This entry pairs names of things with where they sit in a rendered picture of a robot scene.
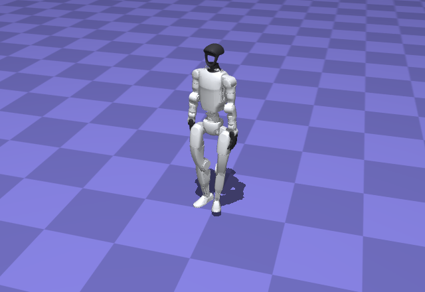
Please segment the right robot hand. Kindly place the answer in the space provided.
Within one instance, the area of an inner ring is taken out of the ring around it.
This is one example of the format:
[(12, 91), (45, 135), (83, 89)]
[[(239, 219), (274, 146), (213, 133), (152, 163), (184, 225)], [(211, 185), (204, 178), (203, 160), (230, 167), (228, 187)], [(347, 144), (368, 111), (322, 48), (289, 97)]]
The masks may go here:
[(191, 128), (192, 128), (192, 126), (195, 124), (195, 122), (193, 122), (193, 120), (192, 119), (189, 119), (189, 122), (188, 122), (188, 125), (189, 125), (189, 127), (190, 127), (190, 130), (191, 130)]

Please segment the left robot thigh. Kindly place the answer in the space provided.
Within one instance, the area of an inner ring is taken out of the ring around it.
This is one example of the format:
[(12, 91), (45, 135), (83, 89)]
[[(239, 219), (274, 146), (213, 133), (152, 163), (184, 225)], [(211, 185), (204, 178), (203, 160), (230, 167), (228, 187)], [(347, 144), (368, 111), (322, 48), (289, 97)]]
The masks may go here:
[(218, 136), (218, 142), (217, 142), (217, 150), (218, 153), (218, 160), (215, 167), (216, 174), (218, 173), (224, 173), (226, 171), (226, 165), (228, 162), (228, 157), (230, 155), (230, 148), (228, 146), (230, 145), (230, 134), (229, 129), (225, 126), (220, 127), (219, 136)]

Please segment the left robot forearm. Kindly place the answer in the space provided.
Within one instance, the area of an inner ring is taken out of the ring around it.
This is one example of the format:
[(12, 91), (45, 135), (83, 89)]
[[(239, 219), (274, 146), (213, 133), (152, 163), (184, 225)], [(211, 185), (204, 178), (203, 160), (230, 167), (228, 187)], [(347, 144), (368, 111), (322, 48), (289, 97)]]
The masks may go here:
[(234, 132), (234, 136), (236, 136), (236, 134), (238, 133), (238, 130), (237, 130), (237, 124), (236, 124), (236, 107), (235, 107), (235, 105), (232, 106), (232, 113), (227, 114), (227, 118), (228, 118), (229, 134), (232, 131), (232, 132)]

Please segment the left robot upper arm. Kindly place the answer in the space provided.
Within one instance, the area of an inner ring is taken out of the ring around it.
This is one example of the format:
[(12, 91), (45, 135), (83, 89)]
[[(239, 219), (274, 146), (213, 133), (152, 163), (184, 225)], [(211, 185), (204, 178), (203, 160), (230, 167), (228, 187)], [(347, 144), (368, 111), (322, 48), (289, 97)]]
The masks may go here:
[(222, 76), (222, 84), (226, 88), (227, 104), (224, 105), (225, 113), (232, 113), (232, 106), (235, 105), (236, 99), (236, 78), (227, 74)]

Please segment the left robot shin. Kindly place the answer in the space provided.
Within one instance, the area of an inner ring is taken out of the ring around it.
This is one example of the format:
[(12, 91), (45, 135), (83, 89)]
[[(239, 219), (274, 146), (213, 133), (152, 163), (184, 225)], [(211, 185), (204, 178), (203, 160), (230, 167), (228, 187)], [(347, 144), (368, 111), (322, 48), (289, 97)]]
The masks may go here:
[[(226, 174), (226, 171), (225, 171)], [(215, 198), (214, 201), (216, 201), (216, 199), (220, 200), (220, 194), (223, 190), (223, 186), (224, 186), (224, 179), (225, 179), (225, 174), (224, 173), (218, 173), (216, 174), (215, 177), (215, 184), (214, 184), (214, 189), (215, 189)]]

